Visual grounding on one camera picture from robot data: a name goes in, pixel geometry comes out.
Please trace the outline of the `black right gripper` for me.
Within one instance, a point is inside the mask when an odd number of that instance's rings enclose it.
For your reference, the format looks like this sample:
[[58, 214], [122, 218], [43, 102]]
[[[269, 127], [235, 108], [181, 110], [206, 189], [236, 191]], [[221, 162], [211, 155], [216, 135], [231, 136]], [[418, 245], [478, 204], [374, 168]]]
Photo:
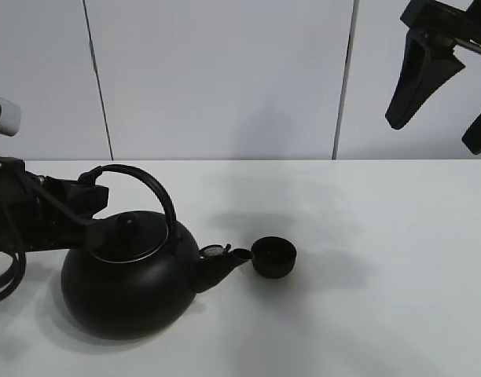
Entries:
[[[402, 129], [436, 90], [465, 68], [454, 54], [456, 45], [481, 56], [481, 1], [472, 1], [466, 10], [440, 1], [410, 1], [400, 20], [410, 30], [385, 113], [395, 130]], [[481, 154], [481, 113], [461, 140], [472, 154]]]

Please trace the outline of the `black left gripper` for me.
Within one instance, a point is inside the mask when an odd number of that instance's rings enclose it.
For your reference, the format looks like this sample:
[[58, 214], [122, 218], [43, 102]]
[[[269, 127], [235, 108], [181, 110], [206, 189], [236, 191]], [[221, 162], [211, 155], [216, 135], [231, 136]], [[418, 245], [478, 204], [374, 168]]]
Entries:
[[116, 216], [92, 218], [108, 206], [109, 189], [33, 174], [22, 159], [0, 157], [0, 251], [95, 250], [115, 232]]

